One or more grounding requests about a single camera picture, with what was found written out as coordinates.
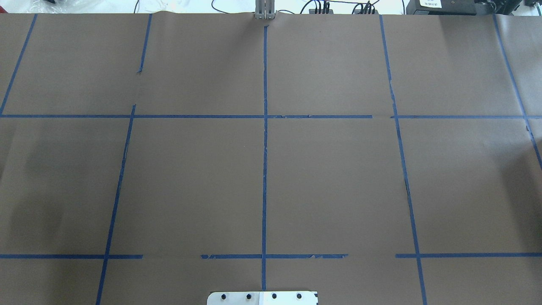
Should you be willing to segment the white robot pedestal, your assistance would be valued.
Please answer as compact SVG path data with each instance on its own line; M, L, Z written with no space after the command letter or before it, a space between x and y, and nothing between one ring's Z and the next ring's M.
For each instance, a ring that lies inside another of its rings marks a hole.
M309 290L213 292L207 305L318 305L318 293Z

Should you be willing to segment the aluminium frame post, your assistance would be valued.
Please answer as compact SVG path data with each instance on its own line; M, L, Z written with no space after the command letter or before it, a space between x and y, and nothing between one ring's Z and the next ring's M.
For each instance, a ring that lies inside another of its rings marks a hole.
M256 0L255 1L255 19L275 19L276 9L275 0Z

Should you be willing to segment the black power box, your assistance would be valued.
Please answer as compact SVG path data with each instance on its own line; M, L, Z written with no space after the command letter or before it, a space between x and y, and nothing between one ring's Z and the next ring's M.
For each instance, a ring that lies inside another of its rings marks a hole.
M492 15L501 7L493 0L411 0L407 15Z

